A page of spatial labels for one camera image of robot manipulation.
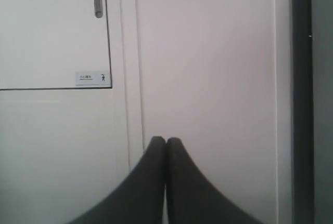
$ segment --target door handle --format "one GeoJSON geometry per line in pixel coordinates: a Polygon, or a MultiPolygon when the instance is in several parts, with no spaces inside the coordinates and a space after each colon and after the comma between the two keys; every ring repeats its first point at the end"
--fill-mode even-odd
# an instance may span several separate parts
{"type": "Polygon", "coordinates": [[[94,0],[94,7],[95,7],[95,16],[96,18],[103,17],[103,4],[102,0],[94,0]]]}

